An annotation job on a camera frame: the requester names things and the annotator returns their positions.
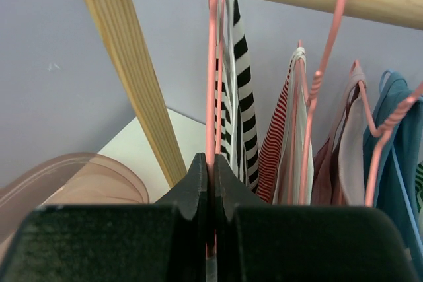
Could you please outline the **red white striped tank top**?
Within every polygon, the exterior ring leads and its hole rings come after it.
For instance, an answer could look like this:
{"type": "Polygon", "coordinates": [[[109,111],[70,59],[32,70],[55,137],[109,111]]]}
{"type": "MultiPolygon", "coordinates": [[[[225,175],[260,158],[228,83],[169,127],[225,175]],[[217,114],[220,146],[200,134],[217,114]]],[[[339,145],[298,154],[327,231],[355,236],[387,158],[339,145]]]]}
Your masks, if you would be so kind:
{"type": "Polygon", "coordinates": [[[305,75],[305,50],[298,45],[259,151],[257,195],[266,203],[311,204],[314,175],[312,147],[309,147],[306,175],[301,177],[307,123],[305,75]]]}

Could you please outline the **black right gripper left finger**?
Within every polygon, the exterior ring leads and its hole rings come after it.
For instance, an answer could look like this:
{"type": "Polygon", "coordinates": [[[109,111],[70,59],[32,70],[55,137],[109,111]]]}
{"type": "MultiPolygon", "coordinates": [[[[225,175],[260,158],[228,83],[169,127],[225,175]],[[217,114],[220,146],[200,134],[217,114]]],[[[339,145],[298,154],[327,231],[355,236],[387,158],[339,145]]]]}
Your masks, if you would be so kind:
{"type": "Polygon", "coordinates": [[[34,210],[7,250],[1,280],[203,281],[206,210],[206,163],[198,153],[154,204],[34,210]]]}

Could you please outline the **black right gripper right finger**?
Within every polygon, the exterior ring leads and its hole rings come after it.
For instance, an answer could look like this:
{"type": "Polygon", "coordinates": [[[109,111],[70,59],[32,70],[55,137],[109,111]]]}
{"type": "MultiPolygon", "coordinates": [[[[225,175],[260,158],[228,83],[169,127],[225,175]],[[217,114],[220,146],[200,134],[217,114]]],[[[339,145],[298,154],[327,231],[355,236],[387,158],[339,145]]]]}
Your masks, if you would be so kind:
{"type": "Polygon", "coordinates": [[[219,281],[418,281],[393,222],[368,207],[270,205],[215,159],[219,281]]]}

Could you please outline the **black white striped tank top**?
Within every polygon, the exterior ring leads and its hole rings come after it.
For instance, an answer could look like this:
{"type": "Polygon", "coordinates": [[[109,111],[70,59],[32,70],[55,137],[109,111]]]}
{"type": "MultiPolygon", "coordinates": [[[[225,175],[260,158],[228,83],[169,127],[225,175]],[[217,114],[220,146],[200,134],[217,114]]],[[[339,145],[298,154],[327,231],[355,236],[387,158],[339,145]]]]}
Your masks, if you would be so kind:
{"type": "Polygon", "coordinates": [[[252,192],[258,187],[258,136],[250,56],[238,0],[222,0],[217,10],[215,128],[220,153],[235,177],[252,192]]]}

